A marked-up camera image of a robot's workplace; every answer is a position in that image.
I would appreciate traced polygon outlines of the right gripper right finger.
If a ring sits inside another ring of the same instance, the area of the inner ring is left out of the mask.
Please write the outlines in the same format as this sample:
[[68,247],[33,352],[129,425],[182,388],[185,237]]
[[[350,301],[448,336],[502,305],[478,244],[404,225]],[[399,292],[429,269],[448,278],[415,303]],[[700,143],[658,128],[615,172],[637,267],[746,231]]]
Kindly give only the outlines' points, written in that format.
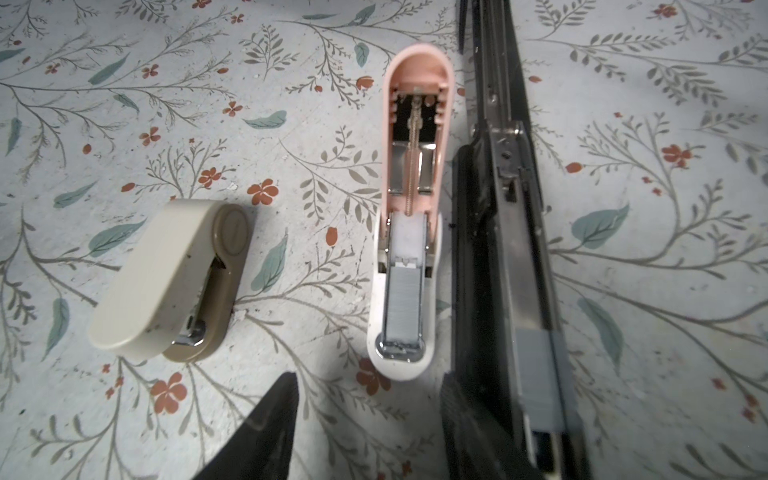
[[453,373],[443,377],[440,412],[450,479],[543,477],[488,409],[466,391]]

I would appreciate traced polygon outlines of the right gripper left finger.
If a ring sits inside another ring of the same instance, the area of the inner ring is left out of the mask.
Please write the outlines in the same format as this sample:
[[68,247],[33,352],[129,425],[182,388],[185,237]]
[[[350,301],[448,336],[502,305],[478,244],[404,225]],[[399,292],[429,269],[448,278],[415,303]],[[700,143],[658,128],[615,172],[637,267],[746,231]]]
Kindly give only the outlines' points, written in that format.
[[285,372],[195,480],[288,478],[298,404],[297,375]]

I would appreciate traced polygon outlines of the black stapler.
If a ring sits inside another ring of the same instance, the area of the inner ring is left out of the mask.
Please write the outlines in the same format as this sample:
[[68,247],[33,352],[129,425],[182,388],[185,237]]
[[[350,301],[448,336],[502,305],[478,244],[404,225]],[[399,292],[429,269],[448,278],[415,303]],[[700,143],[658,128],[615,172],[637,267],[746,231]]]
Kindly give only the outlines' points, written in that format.
[[453,167],[447,373],[488,409],[541,479],[588,479],[511,7],[463,1],[458,22],[471,133]]

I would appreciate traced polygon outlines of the beige staple remover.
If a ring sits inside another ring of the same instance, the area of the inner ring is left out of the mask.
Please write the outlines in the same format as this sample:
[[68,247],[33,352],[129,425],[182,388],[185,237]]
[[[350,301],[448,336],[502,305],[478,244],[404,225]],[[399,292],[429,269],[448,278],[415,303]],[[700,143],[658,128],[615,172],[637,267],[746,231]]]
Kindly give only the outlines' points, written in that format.
[[132,362],[212,355],[228,330],[252,233],[240,205],[166,204],[99,301],[87,331],[91,344]]

